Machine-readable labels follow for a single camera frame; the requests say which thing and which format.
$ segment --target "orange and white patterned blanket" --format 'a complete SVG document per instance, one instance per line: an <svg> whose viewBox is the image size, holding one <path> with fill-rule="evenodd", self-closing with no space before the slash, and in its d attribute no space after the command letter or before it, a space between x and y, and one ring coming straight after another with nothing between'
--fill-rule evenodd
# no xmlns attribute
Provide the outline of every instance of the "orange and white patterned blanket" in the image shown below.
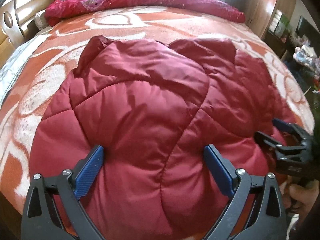
<svg viewBox="0 0 320 240"><path fill-rule="evenodd" d="M28 160L36 127L53 94L77 67L92 36L150 38L165 44L183 38L230 39L237 48L265 61L297 123L309 132L313 130L314 119L297 82L274 52L244 24L184 9L145 6L64 20L50 33L27 62L0 111L0 191L20 213L29 187Z"/></svg>

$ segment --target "bed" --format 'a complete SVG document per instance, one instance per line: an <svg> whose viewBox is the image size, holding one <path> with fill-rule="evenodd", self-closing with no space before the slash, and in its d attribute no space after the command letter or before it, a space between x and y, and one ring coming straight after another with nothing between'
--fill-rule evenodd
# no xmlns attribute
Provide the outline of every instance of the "bed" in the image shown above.
<svg viewBox="0 0 320 240"><path fill-rule="evenodd" d="M27 44L24 50L29 48L25 52L29 55L20 63L23 70L7 91L0 109L0 215L17 237L29 186L28 159L36 127L53 94L77 67L81 52L93 36L115 40L148 38L164 44L196 37L230 39L236 48L264 60L296 122L312 132L314 119L297 82L276 54L245 24L181 8L139 6L76 16L38 33L34 15L53 1L13 0L0 9L0 68L19 46Z"/></svg>

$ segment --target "white sheet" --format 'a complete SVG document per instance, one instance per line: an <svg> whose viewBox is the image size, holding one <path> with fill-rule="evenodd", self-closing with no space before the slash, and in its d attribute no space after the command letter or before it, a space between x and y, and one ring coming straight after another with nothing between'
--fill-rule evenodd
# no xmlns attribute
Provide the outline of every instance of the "white sheet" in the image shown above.
<svg viewBox="0 0 320 240"><path fill-rule="evenodd" d="M49 36L50 34L37 35L19 46L4 64L3 68L0 69L0 109L7 93L14 86L29 57Z"/></svg>

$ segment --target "blue gripper pad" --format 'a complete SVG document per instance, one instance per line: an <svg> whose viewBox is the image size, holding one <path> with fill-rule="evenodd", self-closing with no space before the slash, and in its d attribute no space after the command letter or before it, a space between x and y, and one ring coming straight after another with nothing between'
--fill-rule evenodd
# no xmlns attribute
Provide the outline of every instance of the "blue gripper pad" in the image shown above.
<svg viewBox="0 0 320 240"><path fill-rule="evenodd" d="M225 167L225 165L227 165L228 168L235 172L236 169L233 167L231 162L227 159L224 159L213 145L206 146L204 148L204 162L210 170L221 193L229 198L233 197L235 194L235 190L233 188L233 178Z"/></svg>
<svg viewBox="0 0 320 240"><path fill-rule="evenodd" d="M75 183L76 187L74 189L74 194L77 200L87 195L94 179L103 165L103 156L103 147L97 147L95 152L91 155L87 163L77 175Z"/></svg>
<svg viewBox="0 0 320 240"><path fill-rule="evenodd" d="M287 133L293 133L294 129L293 127L286 123L285 121L282 121L278 118L274 118L272 120L273 126L275 126L280 132L287 132Z"/></svg>

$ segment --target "oval headboard ornament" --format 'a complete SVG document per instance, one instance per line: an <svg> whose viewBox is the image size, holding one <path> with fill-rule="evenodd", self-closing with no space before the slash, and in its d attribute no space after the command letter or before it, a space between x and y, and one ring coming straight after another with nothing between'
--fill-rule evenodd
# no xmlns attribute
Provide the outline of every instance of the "oval headboard ornament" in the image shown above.
<svg viewBox="0 0 320 240"><path fill-rule="evenodd" d="M12 16L9 12L5 12L3 15L4 18L4 23L7 25L8 28L12 28L13 26L13 21L12 21Z"/></svg>

